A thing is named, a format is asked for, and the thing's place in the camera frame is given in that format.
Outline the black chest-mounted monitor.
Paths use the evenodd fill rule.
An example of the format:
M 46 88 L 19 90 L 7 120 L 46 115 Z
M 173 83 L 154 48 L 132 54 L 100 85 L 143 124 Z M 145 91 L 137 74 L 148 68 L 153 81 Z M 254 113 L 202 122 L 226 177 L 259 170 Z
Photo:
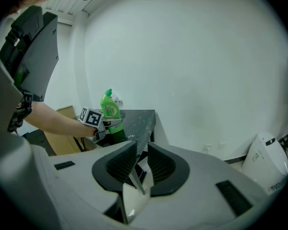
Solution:
M 14 85 L 31 93 L 35 102 L 44 101 L 50 77 L 59 60 L 58 17 L 46 12 L 43 22 L 43 28 L 26 50 L 14 77 Z

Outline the black marble vanity table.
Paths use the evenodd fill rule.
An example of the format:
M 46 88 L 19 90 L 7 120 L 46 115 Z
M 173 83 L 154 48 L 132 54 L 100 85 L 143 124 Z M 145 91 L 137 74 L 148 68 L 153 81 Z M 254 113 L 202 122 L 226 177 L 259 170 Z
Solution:
M 155 110 L 123 110 L 123 130 L 115 134 L 100 135 L 96 144 L 103 151 L 118 145 L 119 148 L 101 159 L 92 167 L 92 175 L 99 185 L 111 192 L 122 194 L 123 184 L 135 168 L 147 143 L 154 135 Z

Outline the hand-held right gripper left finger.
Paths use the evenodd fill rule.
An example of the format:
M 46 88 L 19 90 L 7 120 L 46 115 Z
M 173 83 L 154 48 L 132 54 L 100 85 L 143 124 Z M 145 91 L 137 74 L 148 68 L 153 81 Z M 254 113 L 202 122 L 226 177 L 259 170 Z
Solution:
M 127 224 L 123 185 L 137 162 L 137 142 L 53 156 L 59 178 L 98 212 Z

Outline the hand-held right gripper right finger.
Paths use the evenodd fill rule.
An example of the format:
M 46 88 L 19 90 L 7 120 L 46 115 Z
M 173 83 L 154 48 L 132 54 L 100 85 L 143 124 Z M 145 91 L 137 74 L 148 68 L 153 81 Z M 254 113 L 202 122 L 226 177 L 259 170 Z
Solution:
M 148 143 L 154 185 L 134 228 L 247 228 L 267 194 L 226 162 L 200 152 Z

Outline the brown cardboard sheet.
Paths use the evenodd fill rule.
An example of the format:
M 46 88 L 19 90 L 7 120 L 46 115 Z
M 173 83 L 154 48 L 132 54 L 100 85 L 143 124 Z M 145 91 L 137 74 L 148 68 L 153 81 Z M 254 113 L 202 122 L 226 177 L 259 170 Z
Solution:
M 71 105 L 56 111 L 65 117 L 77 120 L 74 108 Z M 54 135 L 47 132 L 44 133 L 56 155 L 67 155 L 92 151 L 97 148 L 97 145 L 91 141 L 90 137 L 76 138 L 72 136 Z

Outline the person's left forearm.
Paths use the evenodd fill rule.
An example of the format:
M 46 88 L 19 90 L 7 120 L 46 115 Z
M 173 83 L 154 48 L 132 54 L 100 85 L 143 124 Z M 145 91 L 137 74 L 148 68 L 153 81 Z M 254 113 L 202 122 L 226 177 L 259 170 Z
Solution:
M 54 135 L 93 137 L 97 129 L 65 117 L 43 102 L 33 102 L 32 112 L 24 119 L 30 125 Z

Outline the white toilet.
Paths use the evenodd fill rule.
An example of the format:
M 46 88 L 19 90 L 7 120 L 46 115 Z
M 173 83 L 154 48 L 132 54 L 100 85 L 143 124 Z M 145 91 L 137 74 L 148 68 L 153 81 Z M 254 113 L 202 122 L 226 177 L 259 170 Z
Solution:
M 241 169 L 244 175 L 272 194 L 286 183 L 288 157 L 273 135 L 262 132 L 252 142 Z

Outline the green plastic bottle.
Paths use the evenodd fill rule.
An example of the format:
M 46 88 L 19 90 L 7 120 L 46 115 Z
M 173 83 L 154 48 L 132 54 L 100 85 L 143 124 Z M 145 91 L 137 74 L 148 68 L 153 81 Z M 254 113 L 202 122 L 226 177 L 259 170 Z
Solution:
M 115 101 L 111 98 L 112 89 L 106 90 L 103 95 L 100 106 L 104 118 L 122 118 L 120 109 Z M 108 127 L 107 134 L 104 137 L 106 141 L 111 142 L 111 144 L 117 144 L 125 140 L 125 135 L 123 134 L 122 123 L 116 126 Z

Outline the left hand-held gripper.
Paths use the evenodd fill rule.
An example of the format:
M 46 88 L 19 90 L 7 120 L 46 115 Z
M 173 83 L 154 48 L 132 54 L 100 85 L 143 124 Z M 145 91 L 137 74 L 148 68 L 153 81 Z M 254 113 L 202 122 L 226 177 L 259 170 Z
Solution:
M 82 108 L 78 120 L 82 124 L 96 129 L 94 131 L 94 136 L 91 138 L 94 143 L 104 139 L 108 127 L 122 123 L 122 118 L 104 118 L 102 112 L 85 106 Z

